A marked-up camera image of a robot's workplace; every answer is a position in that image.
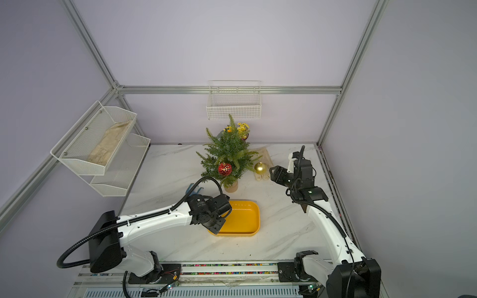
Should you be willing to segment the red lattice ball ornament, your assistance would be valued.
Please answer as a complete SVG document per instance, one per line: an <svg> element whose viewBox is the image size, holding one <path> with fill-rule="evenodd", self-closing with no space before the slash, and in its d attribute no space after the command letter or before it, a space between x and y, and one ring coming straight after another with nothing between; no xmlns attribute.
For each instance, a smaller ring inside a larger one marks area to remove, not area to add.
<svg viewBox="0 0 477 298"><path fill-rule="evenodd" d="M217 172L222 176L222 177L227 177L233 172L233 167L229 163L220 163Z"/></svg>

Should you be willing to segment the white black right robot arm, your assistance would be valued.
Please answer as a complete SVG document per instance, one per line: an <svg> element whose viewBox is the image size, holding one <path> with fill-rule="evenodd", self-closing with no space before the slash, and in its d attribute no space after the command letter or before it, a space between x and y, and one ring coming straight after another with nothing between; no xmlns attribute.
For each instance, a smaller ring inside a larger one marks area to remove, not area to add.
<svg viewBox="0 0 477 298"><path fill-rule="evenodd" d="M302 207L323 233L330 259L316 251L299 252L295 272L307 275L325 286L330 298L377 298L381 288L381 268L367 258L347 235L332 212L329 198L316 186L314 168L305 158L292 156L288 168L270 168L273 182L286 187L286 195Z"/></svg>

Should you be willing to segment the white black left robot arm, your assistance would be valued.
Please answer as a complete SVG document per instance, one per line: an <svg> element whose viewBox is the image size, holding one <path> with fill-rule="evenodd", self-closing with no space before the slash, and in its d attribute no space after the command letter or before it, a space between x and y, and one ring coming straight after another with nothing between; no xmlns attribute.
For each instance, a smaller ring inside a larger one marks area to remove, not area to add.
<svg viewBox="0 0 477 298"><path fill-rule="evenodd" d="M188 225L201 225L218 234L231 211L230 198L225 194L216 197L189 194L171 207L142 214L118 217L113 211L106 212L91 231L89 270L105 273L121 269L129 273L134 284L168 284L179 273L178 267L163 267L155 252L134 247L134 242Z"/></svg>

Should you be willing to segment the matte gold ball ornament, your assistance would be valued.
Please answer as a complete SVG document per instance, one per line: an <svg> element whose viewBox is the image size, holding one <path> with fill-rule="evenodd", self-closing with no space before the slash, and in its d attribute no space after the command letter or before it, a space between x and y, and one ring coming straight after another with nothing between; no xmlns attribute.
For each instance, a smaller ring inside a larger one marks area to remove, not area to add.
<svg viewBox="0 0 477 298"><path fill-rule="evenodd" d="M254 165L254 172L257 175L265 175L268 171L267 165L264 164L262 161L259 161Z"/></svg>

